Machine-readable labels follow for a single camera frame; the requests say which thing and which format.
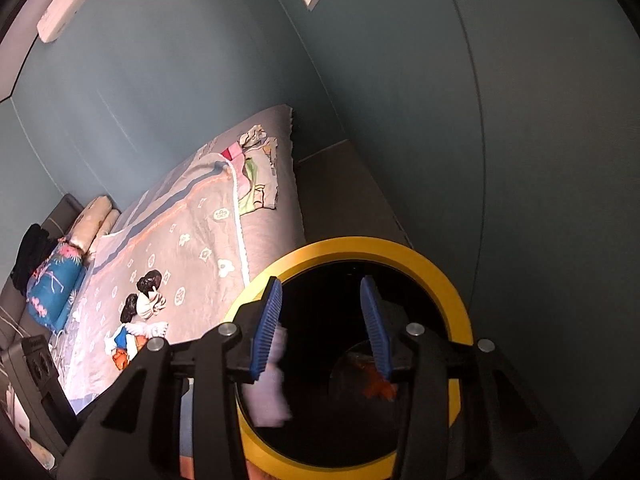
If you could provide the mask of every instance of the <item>black circular surface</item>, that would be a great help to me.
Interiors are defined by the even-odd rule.
[[[377,460],[396,448],[402,395],[393,402],[367,399],[362,392],[365,379],[346,360],[348,352],[354,347],[362,350],[358,345],[367,340],[360,309],[360,280],[366,275],[373,277],[384,300],[404,308],[409,321],[446,337],[444,322],[428,294],[391,267],[334,262],[285,282],[280,322],[287,329],[287,346],[278,366],[284,373],[283,391],[292,419],[282,428],[254,431],[296,462],[349,467]],[[242,395],[239,400],[251,423]]]

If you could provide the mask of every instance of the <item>yellow circular frame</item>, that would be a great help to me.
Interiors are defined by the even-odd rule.
[[[267,280],[276,276],[282,283],[305,270],[329,262],[366,260],[393,267],[414,279],[437,305],[451,341],[472,345],[471,322],[455,287],[428,259],[408,247],[368,237],[332,238],[317,242],[281,257],[249,283],[226,313],[233,321],[238,308],[261,297]],[[449,380],[449,424],[460,413],[460,384]],[[280,455],[267,446],[249,426],[238,407],[244,455],[264,472],[281,480],[384,480],[391,476],[396,454],[348,468],[322,468],[302,464]]]

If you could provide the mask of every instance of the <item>wall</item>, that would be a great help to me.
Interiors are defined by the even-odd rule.
[[[27,228],[43,222],[62,194],[39,163],[11,99],[0,103],[0,276],[15,263]]]
[[[591,472],[640,404],[640,41],[623,11],[281,1],[416,248]]]
[[[58,186],[120,208],[271,105],[294,107],[296,155],[344,138],[277,0],[87,0],[36,41],[14,101]]]

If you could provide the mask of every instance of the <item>mattress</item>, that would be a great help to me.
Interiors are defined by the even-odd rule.
[[[242,273],[236,272],[235,275],[242,276],[244,280],[236,280],[233,285],[227,283],[229,282],[228,279],[223,280],[225,282],[224,285],[214,286],[211,289],[210,296],[204,296],[205,299],[202,300],[203,306],[200,312],[190,307],[190,309],[180,311],[180,316],[176,315],[177,310],[175,310],[176,305],[181,304],[181,302],[178,303],[178,292],[175,292],[174,297],[174,291],[171,286],[169,284],[167,286],[163,285],[164,289],[161,286],[160,292],[167,291],[168,296],[165,299],[168,307],[160,312],[158,316],[153,316],[149,322],[170,319],[166,337],[171,343],[198,337],[219,323],[226,313],[226,307],[222,308],[224,311],[222,312],[222,310],[212,308],[207,303],[213,301],[230,306],[230,303],[242,291],[242,288],[246,286],[249,280],[253,279],[281,256],[284,256],[284,254],[304,245],[302,215],[298,205],[298,194],[291,158],[291,120],[291,108],[285,105],[276,106],[250,117],[217,136],[198,150],[194,156],[169,172],[156,186],[148,190],[140,200],[125,210],[116,225],[114,225],[112,234],[105,238],[104,242],[100,242],[96,261],[90,267],[87,278],[82,284],[78,298],[72,308],[69,322],[65,327],[65,333],[60,339],[57,348],[60,356],[58,368],[62,372],[61,381],[65,393],[76,411],[79,411],[100,394],[117,377],[117,370],[112,359],[104,352],[103,339],[105,336],[110,335],[119,323],[119,310],[122,308],[123,292],[117,290],[117,287],[126,286],[131,288],[130,292],[135,292],[136,280],[132,278],[132,281],[129,280],[130,283],[127,283],[126,277],[123,278],[124,272],[129,272],[130,270],[124,269],[124,266],[130,260],[139,261],[142,257],[141,254],[137,254],[135,257],[129,258],[129,252],[131,251],[133,251],[132,254],[135,251],[141,253],[139,248],[132,247],[132,240],[135,238],[136,243],[140,245],[142,243],[140,237],[148,236],[148,240],[145,238],[143,245],[146,246],[148,241],[148,246],[151,247],[154,239],[157,244],[158,234],[154,234],[149,226],[157,226],[158,222],[165,222],[166,225],[161,228],[169,229],[172,224],[176,223],[174,220],[167,220],[171,215],[178,214],[175,213],[175,210],[179,209],[176,205],[182,205],[183,211],[179,214],[186,214],[187,217],[188,214],[185,211],[191,207],[193,213],[191,218],[195,218],[194,215],[200,214],[197,211],[198,205],[205,204],[204,207],[209,206],[204,202],[203,198],[211,202],[210,207],[217,207],[216,211],[223,208],[223,202],[217,203],[215,201],[228,200],[228,198],[225,199],[222,196],[223,193],[218,192],[218,188],[213,184],[211,184],[213,187],[209,190],[204,188],[199,190],[201,193],[199,196],[203,198],[196,202],[191,200],[194,197],[193,192],[188,193],[191,201],[184,198],[186,192],[182,190],[182,187],[192,186],[193,182],[198,178],[201,180],[197,181],[197,185],[204,186],[210,179],[214,178],[211,176],[212,173],[209,174],[207,171],[212,171],[216,163],[222,164],[220,160],[224,160],[216,154],[225,150],[238,140],[240,135],[246,133],[256,124],[261,124],[267,135],[276,137],[278,143],[276,150],[278,181],[276,209],[260,208],[239,218],[238,225],[234,225],[234,227],[237,227],[238,236],[238,248],[236,250],[233,249],[236,246],[234,229],[216,234],[214,237],[216,245],[209,244],[212,249],[210,252],[212,258],[216,255],[221,258],[220,254],[225,251],[232,255],[222,259],[229,261],[229,263],[233,262],[233,268],[242,268]],[[203,170],[203,164],[209,164],[209,170],[206,170],[206,168]],[[182,224],[188,222],[187,217],[182,218]],[[149,231],[149,233],[140,234],[140,226]],[[194,232],[198,228],[195,225],[191,225],[190,229],[195,240],[197,237]],[[158,256],[154,256],[154,259],[158,258],[157,261],[160,262],[162,259],[161,253],[164,254],[166,261],[176,258],[178,253],[173,254],[172,251],[172,248],[169,248],[168,251],[164,248],[162,251],[156,251]],[[114,258],[119,258],[120,263],[114,265]],[[208,257],[200,257],[199,259],[201,260],[200,262],[197,261],[198,254],[196,254],[195,258],[185,260],[184,265],[202,264],[202,262],[208,260]],[[149,261],[149,268],[161,266],[160,263],[156,264],[156,261]],[[108,265],[114,265],[113,268],[115,270],[113,272],[108,271],[106,267]],[[146,270],[146,265],[142,264],[138,272],[142,272],[142,270]],[[202,280],[206,279],[205,276],[212,276],[212,272],[215,272],[215,270],[214,262],[214,266],[209,270],[199,271],[202,272]],[[110,297],[111,293],[105,293],[107,289],[113,292],[113,298]]]

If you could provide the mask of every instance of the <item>silver screw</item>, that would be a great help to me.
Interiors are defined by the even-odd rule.
[[[406,326],[406,331],[409,335],[422,335],[424,334],[424,327],[420,323],[409,323]]]
[[[238,327],[233,323],[223,323],[218,327],[218,333],[225,337],[229,337],[230,335],[235,334],[236,330],[238,330]]]
[[[149,341],[146,342],[146,347],[152,352],[157,352],[164,346],[164,339],[161,337],[152,337]]]
[[[488,354],[489,352],[493,352],[495,350],[495,343],[490,339],[480,339],[478,341],[478,348],[481,352]]]

